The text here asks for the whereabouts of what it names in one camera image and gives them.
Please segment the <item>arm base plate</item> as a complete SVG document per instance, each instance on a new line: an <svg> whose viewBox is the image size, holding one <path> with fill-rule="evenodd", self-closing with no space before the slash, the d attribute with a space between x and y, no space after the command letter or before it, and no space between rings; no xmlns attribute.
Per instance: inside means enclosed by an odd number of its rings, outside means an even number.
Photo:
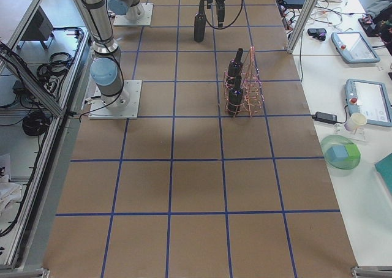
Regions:
<svg viewBox="0 0 392 278"><path fill-rule="evenodd" d="M153 14L153 3L139 3L137 6L115 9L116 27L150 26Z"/></svg>
<svg viewBox="0 0 392 278"><path fill-rule="evenodd" d="M118 99L116 96L101 96L96 86L94 95L99 96L91 104L89 119L137 119L142 89L141 80L125 80L123 91Z"/></svg>

